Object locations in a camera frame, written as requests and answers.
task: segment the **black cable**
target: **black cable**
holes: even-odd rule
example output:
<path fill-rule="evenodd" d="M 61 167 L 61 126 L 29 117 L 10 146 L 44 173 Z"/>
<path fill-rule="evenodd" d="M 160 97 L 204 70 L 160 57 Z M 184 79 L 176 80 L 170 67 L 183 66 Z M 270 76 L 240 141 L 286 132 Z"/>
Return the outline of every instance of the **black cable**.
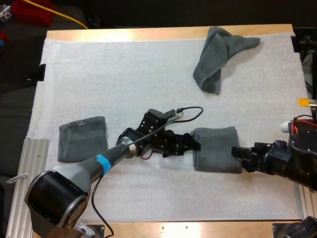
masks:
<path fill-rule="evenodd" d="M 169 122 L 165 123 L 164 125 L 160 126 L 158 129 L 152 131 L 151 133 L 149 133 L 149 134 L 147 134 L 147 135 L 145 135 L 145 136 L 143 136 L 143 137 L 141 137 L 141 138 L 139 138 L 139 139 L 137 139 L 137 140 L 135 140 L 135 141 L 133 141 L 133 142 L 127 144 L 127 145 L 120 151 L 119 154 L 121 154 L 123 151 L 125 151 L 127 148 L 129 148 L 129 146 L 134 145 L 134 144 L 136 144 L 136 143 L 138 143 L 138 142 L 140 142 L 140 141 L 142 141 L 142 140 L 144 140 L 144 139 L 150 137 L 151 135 L 154 135 L 155 133 L 158 133 L 160 130 L 162 130 L 163 128 L 167 127 L 168 125 L 171 125 L 171 124 L 174 124 L 174 123 L 185 123 L 185 122 L 193 121 L 193 120 L 195 120 L 196 118 L 198 118 L 198 117 L 204 112 L 204 109 L 203 109 L 202 107 L 196 106 L 196 107 L 179 108 L 179 109 L 176 110 L 176 113 L 181 113 L 182 111 L 187 110 L 187 109 L 200 109 L 201 111 L 200 111 L 195 117 L 190 118 L 190 119 L 188 119 L 188 120 L 172 120 L 172 121 L 169 121 Z"/>
<path fill-rule="evenodd" d="M 97 191 L 97 187 L 101 181 L 101 179 L 103 178 L 103 175 L 100 176 L 99 180 L 97 181 L 96 183 L 96 186 L 94 187 L 94 190 L 93 190 L 93 194 L 91 195 L 91 204 L 93 206 L 93 209 L 94 211 L 97 213 L 97 215 L 100 217 L 100 219 L 105 223 L 105 225 L 109 228 L 110 232 L 111 232 L 111 235 L 108 235 L 106 236 L 105 238 L 108 238 L 108 237 L 112 237 L 114 236 L 114 232 L 113 232 L 113 229 L 111 228 L 111 226 L 108 224 L 108 222 L 102 217 L 102 215 L 99 213 L 99 211 L 97 210 L 96 206 L 95 206 L 95 193 Z"/>
<path fill-rule="evenodd" d="M 171 124 L 174 124 L 174 123 L 185 123 L 185 122 L 189 122 L 189 121 L 193 121 L 195 120 L 196 118 L 198 118 L 204 111 L 204 109 L 202 107 L 187 107 L 187 108 L 179 108 L 176 110 L 176 113 L 181 113 L 182 111 L 184 110 L 187 110 L 187 109 L 200 109 L 201 111 L 193 118 L 190 118 L 188 120 L 173 120 L 173 121 L 169 121 L 167 123 L 165 123 L 164 125 L 160 126 L 158 129 L 152 131 L 151 133 L 127 144 L 121 151 L 119 154 L 121 154 L 123 151 L 125 151 L 127 148 L 129 148 L 129 146 L 133 145 L 133 144 L 136 144 L 148 137 L 150 137 L 151 135 L 154 135 L 155 133 L 157 133 L 158 131 L 162 130 L 164 127 L 168 126 L 168 125 L 171 125 Z M 99 180 L 97 181 L 96 183 L 96 186 L 94 187 L 94 190 L 93 190 L 93 193 L 92 193 L 92 196 L 91 196 L 91 204 L 93 206 L 93 209 L 94 211 L 96 212 L 96 214 L 100 217 L 100 219 L 103 221 L 103 223 L 105 223 L 105 225 L 109 228 L 109 230 L 111 231 L 111 235 L 108 235 L 106 236 L 105 238 L 108 238 L 108 237 L 112 237 L 114 236 L 114 232 L 111 228 L 111 226 L 108 224 L 108 222 L 102 217 L 102 215 L 99 213 L 99 211 L 97 210 L 96 206 L 95 206 L 95 193 L 96 193 L 96 190 L 97 190 L 97 187 L 101 181 L 101 179 L 103 178 L 103 175 L 99 178 Z"/>

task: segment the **yellow cable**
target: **yellow cable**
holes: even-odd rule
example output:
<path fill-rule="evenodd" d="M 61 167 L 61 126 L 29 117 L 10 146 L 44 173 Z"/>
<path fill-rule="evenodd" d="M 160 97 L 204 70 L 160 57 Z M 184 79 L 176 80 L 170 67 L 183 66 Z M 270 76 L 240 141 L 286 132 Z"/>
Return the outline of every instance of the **yellow cable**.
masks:
<path fill-rule="evenodd" d="M 52 10 L 52 9 L 49 9 L 49 8 L 47 8 L 47 7 L 44 7 L 44 6 L 41 6 L 41 5 L 37 4 L 37 3 L 32 2 L 32 1 L 29 1 L 29 0 L 23 0 L 23 1 L 29 3 L 29 4 L 31 4 L 31 5 L 33 5 L 33 6 L 37 6 L 37 7 L 41 8 L 41 9 L 44 9 L 44 10 L 46 10 L 46 11 L 50 11 L 50 12 L 56 14 L 56 15 L 65 17 L 65 18 L 67 18 L 67 19 L 69 19 L 69 20 L 71 20 L 71 21 L 74 21 L 74 22 L 78 23 L 79 25 L 81 25 L 81 26 L 84 27 L 85 29 L 88 29 L 88 27 L 85 26 L 83 23 L 81 23 L 80 21 L 78 21 L 78 20 L 76 20 L 76 19 L 74 19 L 74 18 L 72 18 L 72 17 L 70 17 L 70 16 L 64 15 L 64 14 L 58 12 L 58 11 L 54 11 L 54 10 Z"/>

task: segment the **red object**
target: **red object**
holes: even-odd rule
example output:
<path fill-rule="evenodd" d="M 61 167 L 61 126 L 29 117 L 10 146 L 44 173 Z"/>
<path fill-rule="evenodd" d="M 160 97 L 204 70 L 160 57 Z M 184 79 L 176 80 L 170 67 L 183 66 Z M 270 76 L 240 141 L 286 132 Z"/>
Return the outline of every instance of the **red object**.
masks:
<path fill-rule="evenodd" d="M 6 36 L 4 31 L 0 31 L 0 40 L 3 40 L 4 42 L 8 42 L 9 41 L 9 39 Z"/>
<path fill-rule="evenodd" d="M 41 6 L 55 10 L 55 5 L 49 0 L 31 0 Z M 23 0 L 15 0 L 12 5 L 11 13 L 15 15 L 15 18 L 21 23 L 27 23 L 38 26 L 50 26 L 54 13 L 33 6 Z"/>

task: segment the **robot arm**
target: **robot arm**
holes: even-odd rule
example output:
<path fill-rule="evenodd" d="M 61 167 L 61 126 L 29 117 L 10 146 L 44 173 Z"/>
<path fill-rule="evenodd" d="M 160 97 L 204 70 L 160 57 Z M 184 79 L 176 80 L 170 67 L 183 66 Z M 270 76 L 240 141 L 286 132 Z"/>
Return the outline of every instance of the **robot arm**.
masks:
<path fill-rule="evenodd" d="M 139 127 L 126 129 L 115 147 L 83 162 L 57 166 L 38 175 L 25 196 L 33 230 L 43 238 L 57 237 L 60 230 L 71 231 L 88 204 L 91 184 L 123 158 L 142 156 L 150 149 L 164 157 L 200 150 L 200 144 L 190 134 L 165 131 L 165 126 L 191 121 L 203 112 L 200 108 L 201 112 L 193 119 L 176 122 L 185 109 L 189 108 L 167 113 L 149 109 Z"/>
<path fill-rule="evenodd" d="M 317 190 L 317 121 L 299 120 L 288 123 L 289 142 L 255 143 L 254 147 L 232 147 L 231 154 L 241 159 L 248 172 L 279 175 Z"/>

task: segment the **gray towel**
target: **gray towel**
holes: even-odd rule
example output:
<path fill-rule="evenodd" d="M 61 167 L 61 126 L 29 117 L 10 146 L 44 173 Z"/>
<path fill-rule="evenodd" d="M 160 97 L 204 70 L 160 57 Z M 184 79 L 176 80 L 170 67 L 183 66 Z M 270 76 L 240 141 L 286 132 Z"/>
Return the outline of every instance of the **gray towel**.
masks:
<path fill-rule="evenodd" d="M 233 174 L 242 172 L 241 162 L 231 155 L 231 147 L 239 146 L 234 126 L 223 129 L 196 128 L 192 135 L 201 144 L 200 151 L 193 151 L 195 170 Z"/>
<path fill-rule="evenodd" d="M 235 54 L 254 48 L 259 43 L 259 38 L 231 35 L 220 27 L 211 27 L 193 74 L 200 89 L 218 95 L 220 92 L 221 68 Z"/>
<path fill-rule="evenodd" d="M 77 120 L 59 127 L 58 161 L 80 162 L 107 150 L 104 117 Z"/>

